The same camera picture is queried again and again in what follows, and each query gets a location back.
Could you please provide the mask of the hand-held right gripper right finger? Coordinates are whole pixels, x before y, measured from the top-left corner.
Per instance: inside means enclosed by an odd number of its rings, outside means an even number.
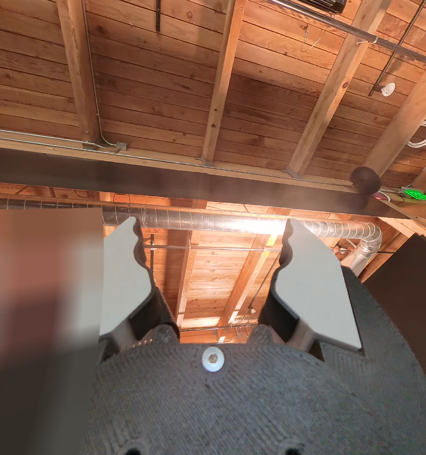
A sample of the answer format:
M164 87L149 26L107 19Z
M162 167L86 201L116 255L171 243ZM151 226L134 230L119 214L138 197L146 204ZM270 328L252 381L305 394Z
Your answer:
M301 221L289 219L283 236L288 258L275 271L271 293L296 319L287 344L309 351L314 342L362 349L340 262Z

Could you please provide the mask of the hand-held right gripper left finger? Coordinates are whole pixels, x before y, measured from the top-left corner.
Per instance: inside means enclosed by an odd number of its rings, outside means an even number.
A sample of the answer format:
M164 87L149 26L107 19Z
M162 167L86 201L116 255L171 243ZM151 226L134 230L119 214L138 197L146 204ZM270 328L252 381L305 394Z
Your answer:
M104 277L100 336L109 336L118 350L135 347L130 318L148 303L155 286L146 259L138 257L142 234L135 217L129 217L104 238Z

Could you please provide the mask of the black steel beam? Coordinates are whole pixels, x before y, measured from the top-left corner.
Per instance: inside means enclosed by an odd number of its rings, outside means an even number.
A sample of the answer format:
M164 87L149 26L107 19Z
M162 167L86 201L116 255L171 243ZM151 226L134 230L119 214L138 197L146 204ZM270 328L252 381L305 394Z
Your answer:
M0 148L0 182L410 219L384 201L340 190L7 148Z

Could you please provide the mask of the green exit sign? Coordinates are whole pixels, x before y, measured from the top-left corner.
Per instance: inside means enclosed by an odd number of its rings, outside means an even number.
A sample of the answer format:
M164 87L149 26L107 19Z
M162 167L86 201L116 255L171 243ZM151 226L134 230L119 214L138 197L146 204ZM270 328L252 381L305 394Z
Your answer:
M404 198L412 198L417 201L426 202L426 193L423 190L413 187L401 187L399 190L400 196Z

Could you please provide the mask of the curved metal conduit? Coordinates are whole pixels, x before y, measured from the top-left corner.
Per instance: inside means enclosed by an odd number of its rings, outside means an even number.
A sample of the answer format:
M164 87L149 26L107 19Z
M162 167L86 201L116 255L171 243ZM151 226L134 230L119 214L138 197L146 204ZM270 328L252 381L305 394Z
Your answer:
M90 37L89 37L89 28L88 28L88 22L87 22L85 1L81 0L80 2L81 2L81 9L82 9L84 27L85 27L86 46L87 46L87 54L88 54L90 73L91 73L91 80L92 80L93 100L94 100L95 111L96 111L96 119L97 119L97 124L98 124L99 139L101 141L101 144L104 144L104 145L101 145L101 147L103 147L103 148L104 147L108 147L108 148L112 147L114 149L114 152L118 153L120 151L119 148L118 148L118 145L109 142L103 136L102 125L101 125L101 117L100 117L100 110L99 110L97 93L96 93L96 82L95 82L95 74L94 74L92 54L91 54L91 42L90 42Z

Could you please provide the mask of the ceiling sprinkler pipe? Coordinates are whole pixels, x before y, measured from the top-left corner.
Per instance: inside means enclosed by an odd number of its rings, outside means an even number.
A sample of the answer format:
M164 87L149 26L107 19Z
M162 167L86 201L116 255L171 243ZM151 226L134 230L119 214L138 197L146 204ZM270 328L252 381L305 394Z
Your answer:
M295 1L289 0L268 0L267 3L277 5L281 8L288 9L292 12L300 14L306 18L313 19L319 23L331 26L337 30L343 31L347 34L353 35L354 37L360 38L363 43L368 42L370 44L378 45L382 48L391 50L392 52L407 57L410 60L419 61L426 65L426 56L411 49L405 48L396 43L392 43L380 36L374 35L352 25L336 20L329 15L321 14L315 10L312 10L302 4L296 3Z

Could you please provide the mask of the black ceiling device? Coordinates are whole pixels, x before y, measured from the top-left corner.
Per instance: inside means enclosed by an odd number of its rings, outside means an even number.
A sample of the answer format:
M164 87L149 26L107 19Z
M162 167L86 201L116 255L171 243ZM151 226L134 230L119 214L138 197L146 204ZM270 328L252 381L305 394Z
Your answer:
M342 14L347 0L300 0L299 2L331 14Z

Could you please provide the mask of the silver air duct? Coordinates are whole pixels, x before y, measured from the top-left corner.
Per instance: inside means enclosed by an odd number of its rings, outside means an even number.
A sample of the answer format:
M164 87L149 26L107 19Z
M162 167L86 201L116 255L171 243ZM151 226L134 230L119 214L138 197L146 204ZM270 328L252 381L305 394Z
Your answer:
M117 227L130 217L142 228L232 232L256 235L283 235L286 215L242 213L236 211L179 208L147 204L118 205L99 202L44 201L27 198L0 197L0 209L70 209L99 208L103 225ZM371 258L380 251L382 231L373 223L294 218L313 235L320 238L358 239L359 244L347 256L348 266L359 275Z

